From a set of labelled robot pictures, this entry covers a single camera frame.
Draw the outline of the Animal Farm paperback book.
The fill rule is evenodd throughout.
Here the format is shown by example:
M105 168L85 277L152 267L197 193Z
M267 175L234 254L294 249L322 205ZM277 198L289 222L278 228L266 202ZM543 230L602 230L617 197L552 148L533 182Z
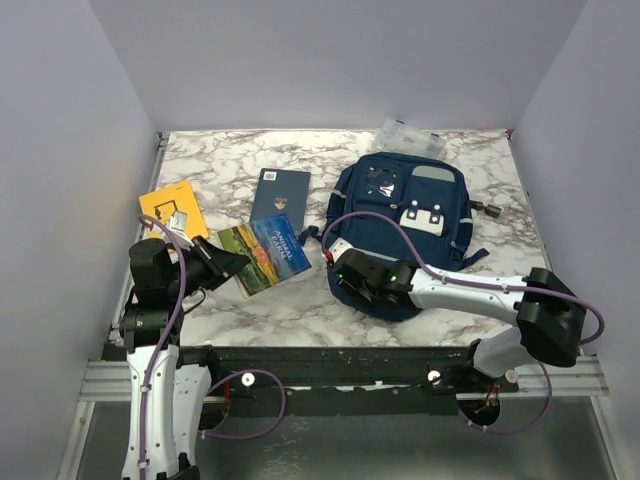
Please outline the Animal Farm paperback book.
M245 298L311 268L286 214L219 230L216 236L222 249L249 259L249 263L235 275Z

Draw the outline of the navy blue student backpack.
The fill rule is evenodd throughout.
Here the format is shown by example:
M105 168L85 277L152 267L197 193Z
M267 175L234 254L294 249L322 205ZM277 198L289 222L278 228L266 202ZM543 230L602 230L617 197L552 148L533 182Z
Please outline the navy blue student backpack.
M327 225L348 213L356 215L331 230L328 248L343 239L386 267L396 260L413 261L397 230L367 211L400 225L432 267L458 272L489 255L484 248L468 253L474 223L465 177L441 160L368 154L342 171L330 196Z

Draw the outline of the yellow paperback book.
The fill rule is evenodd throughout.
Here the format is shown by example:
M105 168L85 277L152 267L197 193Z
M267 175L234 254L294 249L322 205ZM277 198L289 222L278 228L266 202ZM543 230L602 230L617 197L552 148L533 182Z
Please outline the yellow paperback book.
M209 238L208 228L188 180L142 195L139 204L143 214L156 218L165 226L169 226L169 218L175 212L181 212L186 215L184 231L190 239L196 236Z

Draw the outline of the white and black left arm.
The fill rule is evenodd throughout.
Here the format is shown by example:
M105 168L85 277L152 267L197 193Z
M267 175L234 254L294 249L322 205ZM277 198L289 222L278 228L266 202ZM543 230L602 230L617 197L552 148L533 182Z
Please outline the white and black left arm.
M131 381L125 479L197 479L196 436L206 395L222 380L212 348L183 347L185 297L213 291L239 273L247 256L197 236L189 248L159 238L129 250L134 302L119 332Z

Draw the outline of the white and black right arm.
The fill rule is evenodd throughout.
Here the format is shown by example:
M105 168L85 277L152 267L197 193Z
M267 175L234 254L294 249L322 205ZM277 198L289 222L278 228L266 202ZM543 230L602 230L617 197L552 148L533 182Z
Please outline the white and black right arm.
M508 324L474 342L460 379L480 392L518 366L541 362L570 368L577 362L586 309L551 271L533 268L523 277L480 277L416 262L382 261L355 248L333 254L329 280L339 299L383 320L404 321L444 309Z

